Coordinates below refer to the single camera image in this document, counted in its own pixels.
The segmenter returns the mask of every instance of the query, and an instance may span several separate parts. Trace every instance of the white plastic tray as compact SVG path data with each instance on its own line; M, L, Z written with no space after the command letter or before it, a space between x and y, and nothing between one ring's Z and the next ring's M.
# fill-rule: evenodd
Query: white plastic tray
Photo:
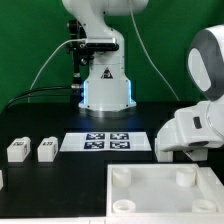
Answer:
M177 184L176 172L183 168L193 168L196 171L194 186L183 187ZM125 175L122 177L123 174L120 174L118 178L121 178L121 186L117 186L114 181L114 178L115 180L117 178L116 170L122 169L126 169L126 173L128 170L129 175L131 173L131 181L130 177L128 179ZM189 164L109 165L108 167L107 216L145 216L153 213L161 215L166 213L173 213L174 215L183 213L192 214L192 204L198 199L214 202L217 206L214 214L218 214L224 211L223 198L223 185L209 168L200 169L197 165ZM136 206L135 211L128 211L128 208L123 208L124 210L127 209L127 213L118 214L114 211L113 205L120 200L128 200L127 203L129 201L133 202Z

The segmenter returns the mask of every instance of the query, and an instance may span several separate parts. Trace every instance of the sticker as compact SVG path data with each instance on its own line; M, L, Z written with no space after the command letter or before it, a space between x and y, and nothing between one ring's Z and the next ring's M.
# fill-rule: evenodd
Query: sticker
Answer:
M129 142L110 142L111 149L130 149Z
M15 142L13 145L15 145L15 146L21 146L23 144L24 144L24 142Z
M104 133L90 133L87 134L86 140L102 140L105 139Z
M86 142L84 149L103 149L104 141Z
M53 142L44 142L43 145L53 145Z
M113 134L110 134L110 139L111 140L128 140L129 135L128 133L113 133Z
M112 76L109 68L106 68L103 75L101 76L101 79L113 79L113 76Z
M24 146L24 154L27 154L27 145Z

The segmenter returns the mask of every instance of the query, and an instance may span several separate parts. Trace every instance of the white robot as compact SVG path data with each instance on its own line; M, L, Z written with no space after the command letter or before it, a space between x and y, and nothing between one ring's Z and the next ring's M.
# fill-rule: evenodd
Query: white robot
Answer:
M179 109L155 139L158 161L173 161L183 150L193 161L207 160L208 148L224 144L224 26L200 31L191 43L187 67L208 101Z
M124 16L141 12L148 0L62 0L65 8L82 25L87 40L84 48L92 49L94 60L84 82L81 113L96 117L118 117L132 110L131 83L125 76L124 38L104 22L104 16Z

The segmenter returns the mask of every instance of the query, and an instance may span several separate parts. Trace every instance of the green wall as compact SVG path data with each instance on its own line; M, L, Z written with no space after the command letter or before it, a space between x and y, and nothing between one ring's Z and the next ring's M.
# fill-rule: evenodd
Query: green wall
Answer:
M61 0L0 0L0 11L2 109L16 94L29 89L48 56L70 38L66 23L72 16L64 9ZM182 101L203 99L187 73L186 53L199 30L223 23L223 11L223 0L151 0L147 9L135 16L154 63ZM131 18L107 17L106 22L125 37L126 74L136 82L137 102L175 101L148 63ZM70 85L71 80L71 56L61 50L36 87Z

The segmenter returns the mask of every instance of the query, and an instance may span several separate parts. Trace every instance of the black tabletop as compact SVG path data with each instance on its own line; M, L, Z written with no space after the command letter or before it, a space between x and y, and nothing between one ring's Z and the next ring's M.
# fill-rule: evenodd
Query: black tabletop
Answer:
M136 113L116 119L80 115L67 103L18 104L0 115L0 218L87 217L106 215L108 164L157 163L154 152L58 152L53 163L39 163L43 138L67 132L147 133L152 149L159 129L174 112L190 103L139 103ZM30 137L31 153L23 163L7 162L7 147L15 138ZM207 162L224 183L224 151L209 150ZM174 163L192 163L182 152Z

